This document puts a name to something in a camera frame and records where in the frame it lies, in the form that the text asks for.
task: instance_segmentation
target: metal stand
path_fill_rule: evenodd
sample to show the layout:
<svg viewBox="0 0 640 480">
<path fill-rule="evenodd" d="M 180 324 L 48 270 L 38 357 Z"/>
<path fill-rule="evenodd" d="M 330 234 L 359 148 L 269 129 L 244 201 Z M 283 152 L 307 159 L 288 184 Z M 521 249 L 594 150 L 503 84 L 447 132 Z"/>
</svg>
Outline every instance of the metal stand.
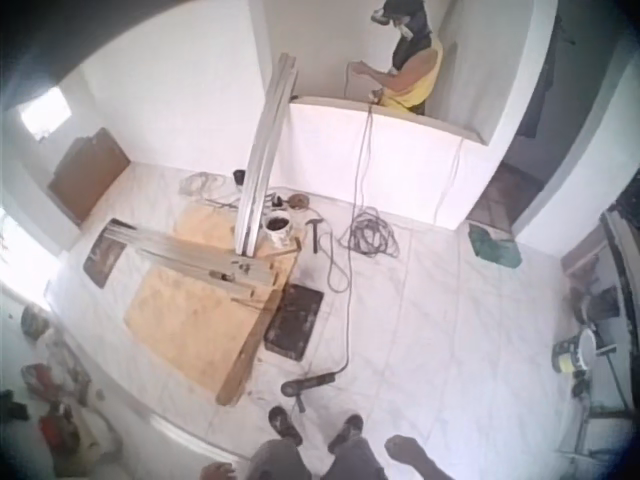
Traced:
<svg viewBox="0 0 640 480">
<path fill-rule="evenodd" d="M 235 229 L 236 254 L 252 257 L 282 125 L 297 77 L 296 59 L 280 55 L 265 94 L 265 104 L 251 148 Z"/>
</svg>

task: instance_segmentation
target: hand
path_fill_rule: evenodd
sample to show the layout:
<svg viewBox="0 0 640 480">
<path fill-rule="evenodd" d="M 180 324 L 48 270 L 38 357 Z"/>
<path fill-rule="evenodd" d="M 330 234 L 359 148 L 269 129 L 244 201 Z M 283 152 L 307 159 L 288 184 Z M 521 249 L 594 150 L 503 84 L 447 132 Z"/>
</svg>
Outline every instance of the hand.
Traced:
<svg viewBox="0 0 640 480">
<path fill-rule="evenodd" d="M 431 463 L 431 459 L 415 438 L 394 435 L 384 444 L 389 456 L 396 462 L 409 465 L 416 470 Z"/>
<path fill-rule="evenodd" d="M 236 472 L 230 463 L 216 462 L 207 465 L 200 473 L 200 480 L 234 480 Z"/>
<path fill-rule="evenodd" d="M 366 63 L 360 62 L 350 62 L 349 69 L 353 72 L 354 75 L 369 75 L 371 72 L 371 67 Z"/>
</svg>

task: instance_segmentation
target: foot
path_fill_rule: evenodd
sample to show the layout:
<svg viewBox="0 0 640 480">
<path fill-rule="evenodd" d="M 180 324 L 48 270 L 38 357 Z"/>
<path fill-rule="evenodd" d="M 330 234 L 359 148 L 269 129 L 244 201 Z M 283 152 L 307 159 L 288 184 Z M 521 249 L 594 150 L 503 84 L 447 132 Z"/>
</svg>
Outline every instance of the foot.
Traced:
<svg viewBox="0 0 640 480">
<path fill-rule="evenodd" d="M 293 422 L 284 408 L 278 406 L 269 411 L 269 424 L 280 435 L 280 438 L 288 438 L 296 447 L 302 445 L 302 436 L 293 426 Z"/>
<path fill-rule="evenodd" d="M 362 429 L 364 427 L 364 420 L 357 413 L 351 415 L 342 425 L 342 428 L 338 432 L 331 442 L 329 442 L 329 453 L 335 455 L 336 449 L 354 437 L 362 435 Z"/>
</svg>

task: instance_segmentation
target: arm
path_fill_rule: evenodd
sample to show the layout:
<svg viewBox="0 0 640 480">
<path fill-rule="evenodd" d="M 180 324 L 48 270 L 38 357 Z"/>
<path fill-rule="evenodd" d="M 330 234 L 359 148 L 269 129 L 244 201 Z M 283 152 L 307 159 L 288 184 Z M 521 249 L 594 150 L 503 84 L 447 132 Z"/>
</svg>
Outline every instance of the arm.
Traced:
<svg viewBox="0 0 640 480">
<path fill-rule="evenodd" d="M 393 460 L 413 467 L 424 480 L 452 480 L 429 458 L 415 438 L 394 435 L 386 441 L 384 448 Z"/>
<path fill-rule="evenodd" d="M 384 73 L 367 65 L 364 62 L 353 62 L 350 67 L 356 75 L 372 78 L 384 88 L 394 92 L 402 92 L 427 75 L 436 66 L 438 52 L 434 49 L 419 52 L 396 74 Z"/>
</svg>

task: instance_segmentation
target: bucket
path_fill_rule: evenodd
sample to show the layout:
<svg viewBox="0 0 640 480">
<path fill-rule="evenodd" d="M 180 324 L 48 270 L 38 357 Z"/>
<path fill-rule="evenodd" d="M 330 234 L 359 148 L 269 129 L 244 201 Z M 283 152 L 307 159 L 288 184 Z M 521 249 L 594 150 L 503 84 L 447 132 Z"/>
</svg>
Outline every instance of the bucket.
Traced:
<svg viewBox="0 0 640 480">
<path fill-rule="evenodd" d="M 271 212 L 265 217 L 263 226 L 274 247 L 287 248 L 291 245 L 291 217 L 287 212 Z"/>
<path fill-rule="evenodd" d="M 577 335 L 553 346 L 551 364 L 558 373 L 589 370 L 596 358 L 596 337 L 585 328 Z"/>
</svg>

